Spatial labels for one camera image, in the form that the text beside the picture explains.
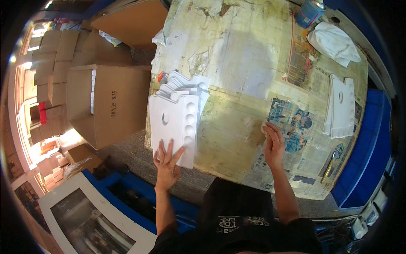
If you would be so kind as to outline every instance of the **table surface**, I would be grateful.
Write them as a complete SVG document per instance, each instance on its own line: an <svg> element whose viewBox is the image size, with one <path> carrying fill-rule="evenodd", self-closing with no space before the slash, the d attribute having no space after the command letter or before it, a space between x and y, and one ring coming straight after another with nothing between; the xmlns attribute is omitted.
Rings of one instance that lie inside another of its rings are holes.
<svg viewBox="0 0 406 254"><path fill-rule="evenodd" d="M312 29L294 21L299 6L285 0L172 1L152 62L150 94L159 89L157 75L177 69L186 77L211 78L210 97L198 126L194 168L223 179L267 191L273 178L263 160L269 120L283 132L283 163L297 197L323 200L344 168L364 113L367 60L345 68L321 55L306 40ZM322 134L329 76L354 79L354 136L330 139ZM300 128L299 113L312 125ZM145 145L151 146L147 117ZM328 178L320 183L334 151Z"/></svg>

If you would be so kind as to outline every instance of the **spray can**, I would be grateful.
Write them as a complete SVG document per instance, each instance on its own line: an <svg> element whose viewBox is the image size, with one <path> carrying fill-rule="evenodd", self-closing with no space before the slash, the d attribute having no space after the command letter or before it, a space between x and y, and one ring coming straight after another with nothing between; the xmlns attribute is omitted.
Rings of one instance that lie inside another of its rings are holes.
<svg viewBox="0 0 406 254"><path fill-rule="evenodd" d="M296 22L303 28L311 26L326 11L323 0L305 0L296 14Z"/></svg>

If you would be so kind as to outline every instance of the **white plastic bag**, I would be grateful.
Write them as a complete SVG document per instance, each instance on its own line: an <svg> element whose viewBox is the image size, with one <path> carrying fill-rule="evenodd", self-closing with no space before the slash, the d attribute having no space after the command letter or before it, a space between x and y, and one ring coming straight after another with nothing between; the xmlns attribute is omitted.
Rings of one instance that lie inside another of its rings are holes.
<svg viewBox="0 0 406 254"><path fill-rule="evenodd" d="M103 31L99 30L99 35L104 37L108 42L110 42L111 44L114 45L114 47L117 47L117 45L119 45L121 43L121 41L117 40L116 38L114 38L111 35L106 34Z"/></svg>
<svg viewBox="0 0 406 254"><path fill-rule="evenodd" d="M350 61L361 61L351 38L332 24L321 22L309 33L307 40L317 51L344 67Z"/></svg>

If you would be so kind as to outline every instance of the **paint palette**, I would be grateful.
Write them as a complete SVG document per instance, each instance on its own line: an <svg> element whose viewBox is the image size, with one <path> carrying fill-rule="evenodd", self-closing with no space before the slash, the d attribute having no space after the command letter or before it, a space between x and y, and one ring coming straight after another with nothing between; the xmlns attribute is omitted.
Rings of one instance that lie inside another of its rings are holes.
<svg viewBox="0 0 406 254"><path fill-rule="evenodd" d="M353 135L354 129L354 80L345 78L342 83L334 74L330 75L330 96L324 121L323 133L334 138Z"/></svg>
<svg viewBox="0 0 406 254"><path fill-rule="evenodd" d="M178 72L171 72L167 83L149 97L151 146L156 151L160 140L163 140L167 148L173 139L174 154L185 147L178 166L193 168L197 126L210 95L207 91L209 83L209 77L194 75L192 79L187 79Z"/></svg>

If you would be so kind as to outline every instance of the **hand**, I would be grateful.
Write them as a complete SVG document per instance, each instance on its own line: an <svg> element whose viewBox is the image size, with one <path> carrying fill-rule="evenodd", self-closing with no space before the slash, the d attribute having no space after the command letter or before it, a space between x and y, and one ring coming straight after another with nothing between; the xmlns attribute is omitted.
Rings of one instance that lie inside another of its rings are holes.
<svg viewBox="0 0 406 254"><path fill-rule="evenodd" d="M184 147L181 147L172 158L173 139L169 142L168 152L165 151L164 142L159 142L159 156L158 151L155 151L153 162L158 168L158 176L156 179L155 191L169 191L169 188L178 181L180 177L180 167L176 166L176 162L179 160L182 153L185 151Z"/></svg>
<svg viewBox="0 0 406 254"><path fill-rule="evenodd" d="M285 144L282 132L271 123L266 123L263 130L266 132L268 140L264 152L265 161L271 170L283 170L282 158L285 154Z"/></svg>

